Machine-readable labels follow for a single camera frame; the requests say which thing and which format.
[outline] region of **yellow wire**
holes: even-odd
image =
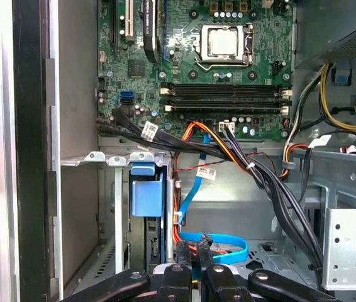
[[[322,107],[323,110],[325,111],[326,115],[329,117],[329,119],[336,125],[339,126],[340,128],[346,129],[346,130],[352,130],[352,131],[356,131],[356,126],[355,125],[349,125],[346,123],[343,123],[339,120],[337,120],[336,118],[334,118],[331,114],[330,114],[330,110],[328,107],[328,101],[326,99],[326,75],[328,74],[330,69],[329,65],[326,65],[325,68],[323,69],[322,72],[322,80],[321,80],[321,102],[322,102]]]

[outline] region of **cable label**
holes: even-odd
[[[330,141],[331,135],[322,135],[319,138],[315,138],[308,146],[308,148],[315,148],[319,146],[326,146]]]
[[[216,170],[206,167],[198,167],[196,176],[209,179],[210,181],[216,180]]]
[[[142,134],[140,136],[143,137],[145,140],[152,142],[158,129],[159,126],[154,125],[149,121],[146,121]]]

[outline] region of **expansion slot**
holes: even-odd
[[[253,114],[280,114],[290,106],[288,100],[282,101],[240,101],[237,99],[171,99],[166,105],[166,111],[240,111]]]
[[[134,20],[135,5],[133,0],[125,0],[125,38],[128,41],[135,39]]]
[[[110,9],[110,31],[109,34],[110,36],[110,41],[111,41],[111,48],[114,50],[114,54],[118,53],[118,47],[120,43],[120,39],[118,36],[118,22],[120,20],[119,17],[119,12],[118,12],[118,1],[117,0],[111,0],[109,2],[109,9]]]
[[[177,98],[277,98],[279,86],[244,84],[173,84],[161,88],[160,94]]]

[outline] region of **sata port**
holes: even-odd
[[[121,99],[134,99],[135,98],[135,92],[132,90],[121,90],[120,91],[120,98]]]

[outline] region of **pci slot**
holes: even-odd
[[[177,98],[278,98],[280,86],[243,84],[173,84],[162,87],[160,94]]]
[[[125,38],[128,41],[135,39],[134,20],[135,4],[133,0],[125,0]]]

